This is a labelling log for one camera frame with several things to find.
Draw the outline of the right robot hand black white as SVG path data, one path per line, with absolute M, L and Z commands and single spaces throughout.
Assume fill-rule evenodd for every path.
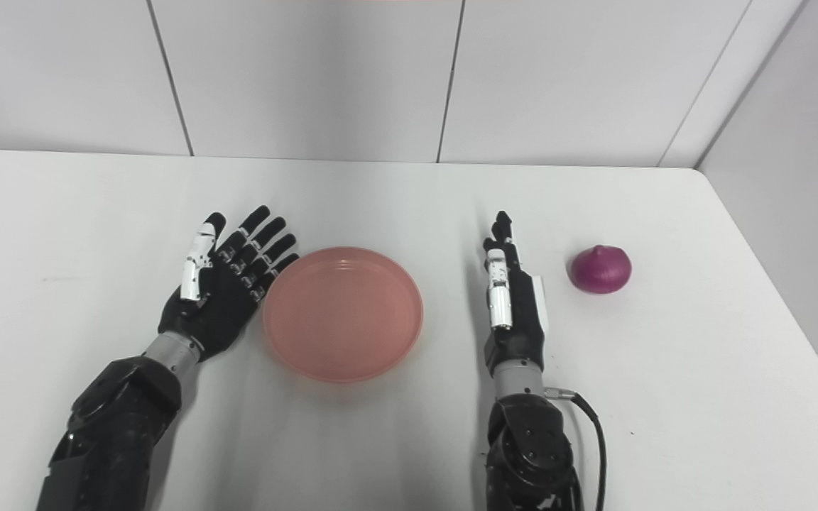
M 542 370 L 546 337 L 543 285 L 520 265 L 512 219 L 506 211 L 497 213 L 491 236 L 482 246 L 491 330 L 484 347 L 488 373 L 493 376 L 500 363 L 509 361 L 526 361 Z

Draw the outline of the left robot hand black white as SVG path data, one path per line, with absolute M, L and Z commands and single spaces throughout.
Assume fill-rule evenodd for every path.
M 272 284 L 298 258 L 285 218 L 259 206 L 221 239 L 227 218 L 211 213 L 192 237 L 179 287 L 163 305 L 159 334 L 194 345 L 198 361 L 223 353 L 250 323 Z

